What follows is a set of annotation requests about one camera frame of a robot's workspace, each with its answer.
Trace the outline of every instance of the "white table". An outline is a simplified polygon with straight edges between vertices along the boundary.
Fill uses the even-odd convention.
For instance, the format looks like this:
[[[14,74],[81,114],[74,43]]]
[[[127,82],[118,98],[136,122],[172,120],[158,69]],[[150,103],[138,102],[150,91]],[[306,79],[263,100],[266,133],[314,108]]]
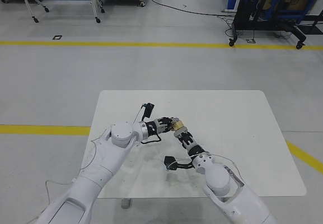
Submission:
[[[261,91],[103,91],[82,166],[93,149],[90,140],[100,136],[112,123],[132,122],[141,104],[148,102],[155,104],[152,120],[178,117],[204,150],[234,160],[243,179],[259,196],[306,194],[292,155]],[[162,134],[161,138],[162,142],[135,146],[99,198],[205,197],[203,175],[194,169],[166,171],[165,156],[184,158],[188,154],[172,133]],[[218,158],[217,162],[237,172],[227,160]]]

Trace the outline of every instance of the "yellow stripe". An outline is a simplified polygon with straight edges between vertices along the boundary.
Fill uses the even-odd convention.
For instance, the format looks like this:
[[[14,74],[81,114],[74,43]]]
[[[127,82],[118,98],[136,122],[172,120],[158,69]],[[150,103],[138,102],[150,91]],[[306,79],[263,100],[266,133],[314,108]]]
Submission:
[[[66,136],[87,136],[90,127],[0,125],[0,134],[57,134]]]
[[[40,125],[0,125],[0,134],[48,134],[66,136],[87,136],[90,127],[79,126],[40,126]],[[323,174],[323,163],[286,141],[290,152],[300,160]]]
[[[316,158],[312,157],[307,152],[301,150],[297,146],[293,145],[292,143],[290,143],[288,141],[286,141],[286,143],[288,145],[290,152],[293,155],[297,156],[300,160],[302,160],[303,162],[305,162],[306,164],[310,165],[315,170],[317,170],[318,172],[323,174],[323,163],[322,162],[320,162]]]
[[[80,42],[80,41],[0,41],[0,45],[18,46],[113,46],[113,47],[163,47],[163,48],[229,48],[217,43],[139,43],[139,42]],[[296,50],[294,45],[236,44],[237,49]],[[323,46],[304,46],[303,50],[323,50]]]

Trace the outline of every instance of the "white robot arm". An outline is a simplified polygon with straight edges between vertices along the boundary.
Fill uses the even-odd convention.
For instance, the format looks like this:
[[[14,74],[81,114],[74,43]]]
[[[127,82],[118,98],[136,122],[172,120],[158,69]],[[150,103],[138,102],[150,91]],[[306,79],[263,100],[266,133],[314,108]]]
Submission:
[[[149,118],[151,115],[153,105],[148,104],[148,106],[143,118],[145,116]],[[215,164],[213,156],[196,143],[187,128],[176,118],[113,124],[95,143],[95,151],[88,156],[88,165],[82,169],[76,181],[42,212],[36,224],[90,223],[92,207],[97,196],[105,184],[118,172],[135,143],[159,142],[161,138],[158,134],[170,130],[174,131],[174,136],[187,149],[192,162],[178,164],[175,158],[167,156],[164,160],[167,169],[195,168],[196,172],[204,174],[204,193],[232,223],[277,224],[262,200],[230,168]],[[142,142],[150,136],[157,136],[158,140]],[[218,197],[228,194],[231,178],[236,182],[238,189],[230,199],[224,202]]]
[[[265,203],[226,165],[215,164],[214,157],[204,151],[193,139],[181,121],[171,127],[174,136],[187,149],[192,162],[178,164],[175,158],[166,156],[164,164],[169,170],[195,168],[196,172],[205,175],[203,191],[206,196],[234,224],[277,224]],[[224,200],[230,191],[230,178],[237,184],[235,194]]]
[[[150,116],[152,108],[153,105],[146,117]],[[170,121],[169,118],[160,118],[152,122],[113,124],[95,143],[95,152],[88,156],[89,165],[80,172],[73,185],[42,212],[36,223],[90,223],[96,198],[118,172],[135,143],[153,135],[161,141],[158,134],[170,131]]]

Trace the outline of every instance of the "floor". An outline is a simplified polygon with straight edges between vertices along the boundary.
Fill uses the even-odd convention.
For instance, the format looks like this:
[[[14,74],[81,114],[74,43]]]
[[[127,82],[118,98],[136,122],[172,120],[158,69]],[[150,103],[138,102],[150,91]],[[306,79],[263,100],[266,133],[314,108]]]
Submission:
[[[204,13],[225,1],[160,0]],[[88,1],[45,1],[50,12],[0,2],[0,41],[113,41],[228,44],[227,25],[148,1],[146,7],[107,4],[93,17]],[[0,124],[90,126],[102,90],[262,90],[284,138],[323,163],[323,50],[296,39],[255,32],[256,47],[177,48],[0,44]],[[246,45],[244,32],[237,44]],[[308,36],[307,46],[323,46]],[[46,179],[78,174],[87,136],[0,134],[0,224],[26,223],[47,205]],[[304,197],[263,198],[279,223],[323,223],[323,174],[293,156],[307,188]],[[51,197],[65,186],[51,185]],[[228,223],[207,198],[98,199],[91,223]]]

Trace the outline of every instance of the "caster wheel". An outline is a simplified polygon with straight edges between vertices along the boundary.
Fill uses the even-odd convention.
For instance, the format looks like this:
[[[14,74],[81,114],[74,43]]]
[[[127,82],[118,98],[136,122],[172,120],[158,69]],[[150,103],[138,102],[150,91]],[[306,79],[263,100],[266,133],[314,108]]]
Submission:
[[[301,49],[302,47],[304,46],[304,43],[298,41],[297,45],[296,45],[296,48],[299,50]]]

